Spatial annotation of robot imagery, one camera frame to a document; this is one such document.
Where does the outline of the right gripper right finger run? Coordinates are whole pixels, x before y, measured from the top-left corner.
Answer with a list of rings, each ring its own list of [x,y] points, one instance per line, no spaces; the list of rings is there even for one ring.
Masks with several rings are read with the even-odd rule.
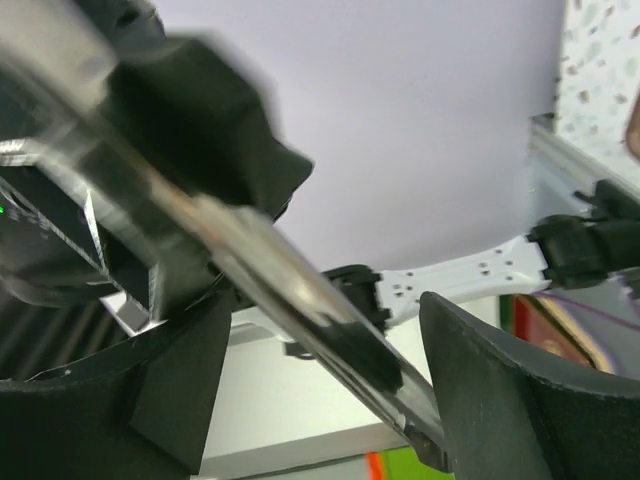
[[[639,477],[639,383],[580,366],[425,292],[419,322],[457,479]]]

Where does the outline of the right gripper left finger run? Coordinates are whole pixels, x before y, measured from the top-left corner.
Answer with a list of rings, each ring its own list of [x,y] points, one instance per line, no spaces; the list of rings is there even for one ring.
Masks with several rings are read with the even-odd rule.
[[[200,472],[233,301],[75,361],[48,343],[97,326],[100,304],[38,308],[1,298],[5,479],[187,479]]]

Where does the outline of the metal tongs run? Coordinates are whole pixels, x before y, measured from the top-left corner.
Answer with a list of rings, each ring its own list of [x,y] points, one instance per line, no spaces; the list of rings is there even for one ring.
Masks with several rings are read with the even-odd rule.
[[[274,221],[311,163],[212,45],[144,1],[1,5],[1,281],[63,308],[124,292],[129,338],[250,299],[434,467],[430,384]]]

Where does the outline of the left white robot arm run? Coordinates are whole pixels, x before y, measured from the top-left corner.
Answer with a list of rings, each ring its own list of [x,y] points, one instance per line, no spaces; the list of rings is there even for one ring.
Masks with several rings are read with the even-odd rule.
[[[639,200],[610,180],[574,192],[586,215],[542,218],[523,236],[479,253],[409,270],[348,265],[326,277],[381,333],[418,314],[420,296],[454,303],[489,296],[578,290],[639,267]]]

